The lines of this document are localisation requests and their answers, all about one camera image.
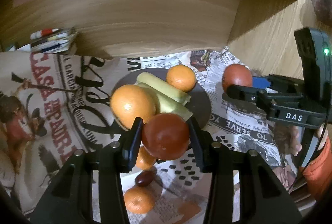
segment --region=wooden surface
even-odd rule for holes
[[[250,68],[302,78],[293,32],[332,28],[316,21],[311,0],[241,0],[229,38],[230,51]]]
[[[0,0],[0,38],[28,43],[42,28],[75,26],[79,54],[137,56],[226,45],[240,0]]]
[[[5,46],[27,43],[42,28],[70,26],[80,32],[82,55],[133,57],[228,44],[250,68],[294,77],[302,69],[293,31],[312,26],[331,34],[316,22],[311,0],[33,0],[16,8],[0,0]]]

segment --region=illustration of man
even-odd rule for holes
[[[35,109],[29,118],[26,109],[17,98],[21,90],[28,88],[29,83],[29,80],[24,80],[12,96],[0,91],[0,121],[5,128],[7,154],[16,173],[19,173],[26,144],[33,141],[36,135],[46,134],[45,121],[40,117],[39,109]]]

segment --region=celery stalk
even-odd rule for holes
[[[136,85],[144,88],[144,90],[152,97],[154,103],[156,104],[156,113],[175,113],[181,116],[185,121],[193,115],[193,113],[185,106],[164,95],[153,87],[142,82],[138,82]]]
[[[172,98],[173,100],[177,101],[182,105],[186,105],[191,98],[191,96],[187,93],[175,88],[174,86],[168,84],[162,79],[159,79],[158,77],[152,75],[149,72],[142,72],[140,75],[138,75],[136,81],[150,85],[157,91]]]

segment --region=round plate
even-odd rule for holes
[[[142,72],[149,72],[157,76],[158,78],[166,81],[167,71],[168,69],[159,69],[156,67],[133,71],[124,76],[122,79],[120,79],[114,86],[113,91],[115,91],[116,89],[125,84],[136,83],[137,76],[140,75],[140,73]],[[196,83],[195,87],[190,92],[188,92],[188,94],[191,96],[191,99],[185,105],[185,107],[193,113],[193,116],[196,118],[198,125],[202,129],[206,126],[206,124],[210,120],[210,115],[211,115],[210,99],[205,90],[203,89],[203,87],[201,87],[198,83]]]

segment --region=human hand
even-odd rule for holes
[[[315,135],[318,139],[322,136],[323,128],[324,128],[324,124],[321,125],[320,128],[315,131]],[[302,149],[302,145],[298,141],[299,135],[300,135],[299,128],[296,126],[291,126],[290,127],[290,149],[289,150],[294,156],[296,156],[298,154],[298,152],[300,152]],[[319,144],[319,147],[317,150],[321,150],[324,147],[327,137],[328,137],[328,131],[326,129],[325,133],[324,133],[324,137],[323,137],[321,143]]]
[[[273,169],[273,172],[286,190],[288,190],[295,181],[296,176],[290,165],[276,167]]]

